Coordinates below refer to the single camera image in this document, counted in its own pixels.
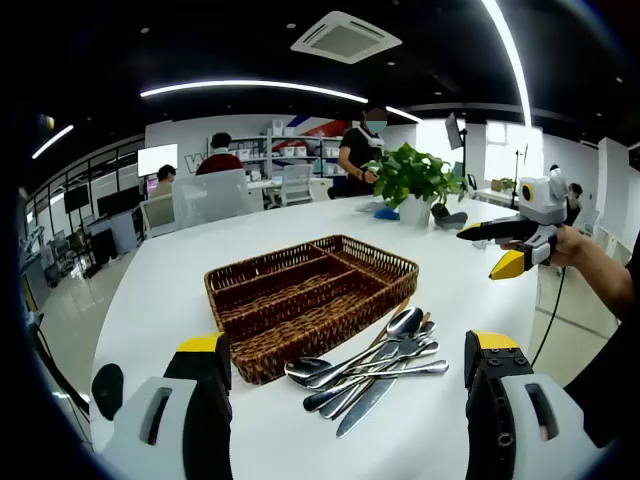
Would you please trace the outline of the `person's right hand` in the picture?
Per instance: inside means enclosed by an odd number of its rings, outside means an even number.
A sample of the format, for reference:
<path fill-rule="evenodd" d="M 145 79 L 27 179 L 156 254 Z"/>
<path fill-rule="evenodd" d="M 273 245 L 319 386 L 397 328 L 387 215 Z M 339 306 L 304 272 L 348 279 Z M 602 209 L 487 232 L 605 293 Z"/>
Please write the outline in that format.
<path fill-rule="evenodd" d="M 597 247 L 590 237 L 570 226 L 560 226 L 556 237 L 557 243 L 550 256 L 550 263 L 560 267 L 579 269 L 590 261 L 593 250 Z"/>

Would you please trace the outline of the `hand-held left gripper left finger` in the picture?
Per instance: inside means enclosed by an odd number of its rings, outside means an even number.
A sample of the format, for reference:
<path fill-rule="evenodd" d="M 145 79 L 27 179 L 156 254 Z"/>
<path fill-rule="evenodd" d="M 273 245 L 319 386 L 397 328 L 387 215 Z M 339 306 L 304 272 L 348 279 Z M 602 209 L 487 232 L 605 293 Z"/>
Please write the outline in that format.
<path fill-rule="evenodd" d="M 231 356 L 222 332 L 178 347 L 161 376 L 124 397 L 124 373 L 102 367 L 102 416 L 113 424 L 102 450 L 117 479 L 230 479 Z"/>

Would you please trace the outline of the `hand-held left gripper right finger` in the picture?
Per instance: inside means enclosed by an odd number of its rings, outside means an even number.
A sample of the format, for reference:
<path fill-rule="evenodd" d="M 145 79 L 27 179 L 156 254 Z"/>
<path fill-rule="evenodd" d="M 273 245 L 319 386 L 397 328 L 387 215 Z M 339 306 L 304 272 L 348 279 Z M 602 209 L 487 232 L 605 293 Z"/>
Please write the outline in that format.
<path fill-rule="evenodd" d="M 583 479 L 600 459 L 582 409 L 510 337 L 467 331 L 464 383 L 468 479 Z"/>

